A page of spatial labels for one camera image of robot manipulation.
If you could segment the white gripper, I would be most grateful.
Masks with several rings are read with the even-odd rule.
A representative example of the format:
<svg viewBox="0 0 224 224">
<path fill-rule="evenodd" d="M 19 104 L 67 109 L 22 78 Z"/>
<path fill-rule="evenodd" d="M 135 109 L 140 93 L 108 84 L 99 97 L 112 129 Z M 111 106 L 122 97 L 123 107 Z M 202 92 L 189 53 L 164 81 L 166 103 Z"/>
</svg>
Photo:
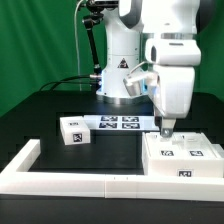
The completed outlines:
<svg viewBox="0 0 224 224">
<path fill-rule="evenodd" d="M 154 65 L 157 73 L 157 85 L 153 91 L 153 103 L 165 118 L 161 121 L 160 134 L 170 138 L 175 120 L 185 118 L 189 112 L 195 80 L 193 67 L 175 67 Z"/>
</svg>

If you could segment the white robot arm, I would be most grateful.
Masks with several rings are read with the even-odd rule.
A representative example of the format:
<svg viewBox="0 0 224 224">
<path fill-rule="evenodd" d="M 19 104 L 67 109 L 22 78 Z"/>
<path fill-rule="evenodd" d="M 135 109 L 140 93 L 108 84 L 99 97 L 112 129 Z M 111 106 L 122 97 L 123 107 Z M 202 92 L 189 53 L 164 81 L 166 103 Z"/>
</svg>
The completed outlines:
<svg viewBox="0 0 224 224">
<path fill-rule="evenodd" d="M 195 36 L 209 24 L 215 0 L 87 0 L 86 6 L 95 24 L 105 23 L 107 34 L 98 94 L 147 95 L 160 134 L 171 137 L 176 120 L 190 109 L 201 62 Z"/>
</svg>

